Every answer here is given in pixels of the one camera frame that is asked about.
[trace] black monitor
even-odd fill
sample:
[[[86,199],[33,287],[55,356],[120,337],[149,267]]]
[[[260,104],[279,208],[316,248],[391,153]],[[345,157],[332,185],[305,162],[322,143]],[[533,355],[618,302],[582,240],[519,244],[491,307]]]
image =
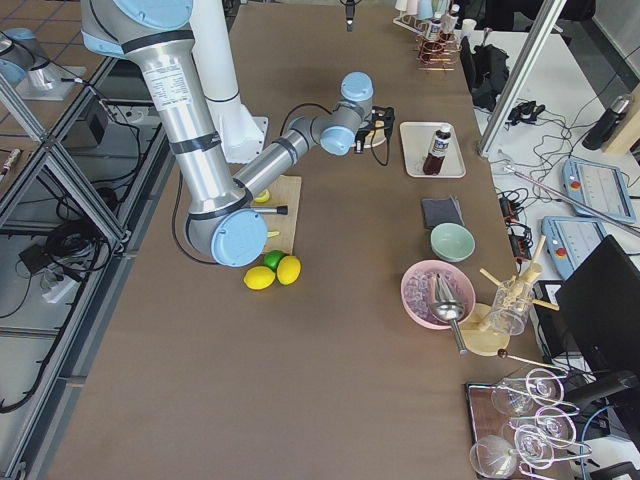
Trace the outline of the black monitor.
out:
[[[566,280],[557,300],[596,383],[618,405],[616,415],[640,449],[640,388],[612,388],[619,378],[631,384],[630,375],[640,378],[640,272],[607,236]]]

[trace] yellow lemon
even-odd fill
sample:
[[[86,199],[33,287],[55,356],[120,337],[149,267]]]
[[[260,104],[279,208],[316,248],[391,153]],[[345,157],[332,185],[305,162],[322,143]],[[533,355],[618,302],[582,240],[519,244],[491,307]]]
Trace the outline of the yellow lemon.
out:
[[[259,266],[250,268],[244,275],[244,283],[251,290],[267,288],[276,279],[276,274],[269,267]]]
[[[302,264],[298,257],[286,256],[278,263],[278,281],[282,285],[291,285],[300,276],[300,270],[302,270]]]
[[[268,202],[270,198],[271,192],[269,192],[269,190],[265,188],[256,196],[256,198],[253,199],[253,201],[256,203],[265,203]]]

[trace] white desk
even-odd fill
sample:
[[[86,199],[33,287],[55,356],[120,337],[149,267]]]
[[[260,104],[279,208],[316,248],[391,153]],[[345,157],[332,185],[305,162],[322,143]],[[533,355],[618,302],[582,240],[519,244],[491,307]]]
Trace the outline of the white desk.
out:
[[[493,32],[488,39],[488,43],[504,50],[509,55],[507,65],[513,68],[525,39],[525,33]],[[481,42],[482,32],[474,32],[474,35],[471,37],[471,45],[477,45]],[[561,36],[551,35],[519,96],[523,100],[535,100],[538,104],[546,105],[548,112],[544,112],[541,115],[543,118],[560,118],[549,112],[561,114],[565,117],[567,126],[570,126],[574,122],[580,109],[596,96],[596,92],[594,92],[589,85],[587,78],[582,73],[582,70],[580,70],[580,67]],[[578,128],[572,129],[570,142],[572,144],[578,142],[578,139],[589,130],[590,124],[600,118],[603,111],[604,107],[597,99],[587,105],[587,107],[580,112],[580,116],[577,122],[575,122]],[[478,120],[480,131],[484,131],[486,128],[487,118],[487,113],[476,110],[476,119]],[[527,165],[518,165],[517,170],[529,175],[532,170],[539,168],[541,164],[540,158],[533,151],[534,147],[538,153],[553,152],[556,150],[564,152],[564,155],[554,155],[551,157],[551,161],[555,164],[555,167],[544,180],[546,185],[563,191],[562,165],[567,158],[571,146],[568,142],[562,144],[562,141],[558,138],[551,137],[559,137],[560,134],[561,127],[554,123],[544,123],[538,126],[520,123],[516,126],[511,126],[508,131],[506,129],[503,130],[497,137],[490,152],[489,161],[496,162],[504,159],[505,156],[499,152],[499,150],[502,150],[502,152],[511,157],[517,164]],[[640,176],[640,167],[630,153],[626,155],[605,155],[600,150],[589,151],[578,142],[573,151],[573,156],[602,164],[615,165],[629,175],[629,182],[633,182]],[[513,175],[496,174],[502,171],[502,166],[504,166],[504,163],[496,163],[492,168],[496,188],[501,191],[526,188],[531,192],[532,185],[525,180],[521,180]],[[640,195],[640,180],[629,189],[629,193],[631,195]],[[534,244],[538,243],[542,217],[552,215],[575,216],[576,214],[572,207],[559,202],[536,202],[525,210],[521,220],[532,228]],[[640,252],[640,240],[638,240],[638,238],[610,224],[605,224],[605,229],[608,233],[616,237],[625,251],[630,253]],[[640,266],[640,257],[631,258],[637,266]],[[544,272],[541,276],[542,279],[560,278],[551,259],[546,253],[542,255],[541,263],[544,267]]]

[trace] green lime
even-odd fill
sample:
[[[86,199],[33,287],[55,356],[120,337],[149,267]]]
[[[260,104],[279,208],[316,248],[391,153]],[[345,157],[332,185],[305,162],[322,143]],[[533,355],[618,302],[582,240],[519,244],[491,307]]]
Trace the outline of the green lime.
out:
[[[271,250],[269,253],[264,256],[264,265],[265,267],[269,267],[274,272],[278,269],[278,264],[280,260],[286,257],[287,254],[281,250]]]

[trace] lemon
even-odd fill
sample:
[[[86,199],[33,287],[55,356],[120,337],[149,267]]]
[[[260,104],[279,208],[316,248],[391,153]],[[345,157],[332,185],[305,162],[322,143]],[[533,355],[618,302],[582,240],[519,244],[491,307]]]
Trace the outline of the lemon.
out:
[[[264,261],[262,263],[264,263],[265,267],[269,267],[275,272],[278,269],[280,260],[286,256],[287,254],[282,250],[272,250],[264,256]]]
[[[269,190],[265,188],[256,196],[256,198],[253,199],[253,201],[256,203],[265,203],[268,202],[270,198],[271,192],[269,192]]]
[[[298,257],[288,255],[278,264],[278,281],[282,285],[291,285],[300,276],[300,270],[302,270],[302,264]]]
[[[244,283],[251,290],[267,288],[276,279],[276,274],[269,267],[260,265],[250,268],[244,275]]]

